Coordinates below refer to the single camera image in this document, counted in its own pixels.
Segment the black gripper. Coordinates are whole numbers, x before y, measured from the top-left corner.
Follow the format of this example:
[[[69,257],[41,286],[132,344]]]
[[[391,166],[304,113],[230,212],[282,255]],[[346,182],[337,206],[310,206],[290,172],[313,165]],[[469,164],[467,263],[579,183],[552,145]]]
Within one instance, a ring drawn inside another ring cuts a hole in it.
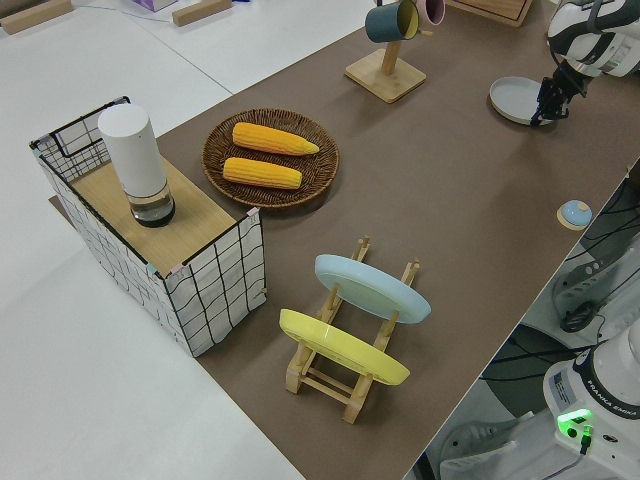
[[[562,60],[553,77],[544,77],[537,95],[537,108],[530,118],[530,125],[537,127],[543,121],[561,120],[569,115],[570,98],[585,97],[588,76],[576,70],[567,60]]]

